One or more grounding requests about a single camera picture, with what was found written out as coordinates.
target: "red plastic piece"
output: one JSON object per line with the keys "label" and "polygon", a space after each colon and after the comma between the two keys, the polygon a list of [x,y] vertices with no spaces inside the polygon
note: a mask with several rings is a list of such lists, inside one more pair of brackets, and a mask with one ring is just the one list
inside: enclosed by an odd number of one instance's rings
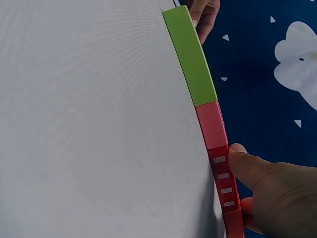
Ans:
{"label": "red plastic piece", "polygon": [[228,238],[244,238],[236,179],[229,169],[228,140],[218,101],[196,106]]}
{"label": "red plastic piece", "polygon": [[240,204],[236,179],[228,165],[228,152],[228,145],[208,150],[209,161],[223,212],[236,210]]}
{"label": "red plastic piece", "polygon": [[241,208],[223,213],[228,238],[244,238]]}
{"label": "red plastic piece", "polygon": [[228,144],[218,101],[196,106],[207,149]]}

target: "green block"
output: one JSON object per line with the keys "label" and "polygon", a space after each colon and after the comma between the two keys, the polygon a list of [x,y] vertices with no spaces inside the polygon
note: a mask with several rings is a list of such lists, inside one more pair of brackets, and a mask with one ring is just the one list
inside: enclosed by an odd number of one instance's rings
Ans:
{"label": "green block", "polygon": [[203,48],[187,6],[163,12],[184,76],[195,106],[214,102],[217,94]]}

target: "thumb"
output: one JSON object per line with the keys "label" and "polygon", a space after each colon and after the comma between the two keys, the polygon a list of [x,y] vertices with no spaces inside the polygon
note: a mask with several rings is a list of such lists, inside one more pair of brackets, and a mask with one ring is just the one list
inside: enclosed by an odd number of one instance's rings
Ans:
{"label": "thumb", "polygon": [[207,3],[205,0],[194,0],[192,6],[189,9],[189,13],[192,17],[195,28],[197,27],[197,24],[203,14],[206,4]]}
{"label": "thumb", "polygon": [[232,173],[250,190],[269,175],[272,164],[258,156],[248,154],[240,144],[230,146],[228,163]]}

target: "pink block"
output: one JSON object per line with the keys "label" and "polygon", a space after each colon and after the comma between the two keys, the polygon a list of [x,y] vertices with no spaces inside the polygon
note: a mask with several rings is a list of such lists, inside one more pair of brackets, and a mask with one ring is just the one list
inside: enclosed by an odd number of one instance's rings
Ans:
{"label": "pink block", "polygon": [[207,149],[228,144],[218,101],[196,106]]}

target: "blue background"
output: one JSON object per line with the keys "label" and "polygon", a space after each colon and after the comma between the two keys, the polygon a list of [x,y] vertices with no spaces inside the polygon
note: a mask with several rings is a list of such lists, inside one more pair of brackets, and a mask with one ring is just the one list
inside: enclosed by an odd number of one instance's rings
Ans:
{"label": "blue background", "polygon": [[[270,23],[270,16],[275,23]],[[279,64],[274,48],[294,21],[317,33],[317,1],[222,0],[203,48],[229,143],[239,142],[249,153],[271,162],[317,167],[317,111],[273,74]],[[222,39],[226,34],[230,41]],[[302,128],[296,119],[302,120]],[[241,199],[252,196],[241,183],[238,189]],[[245,232],[247,238],[263,237]]]}

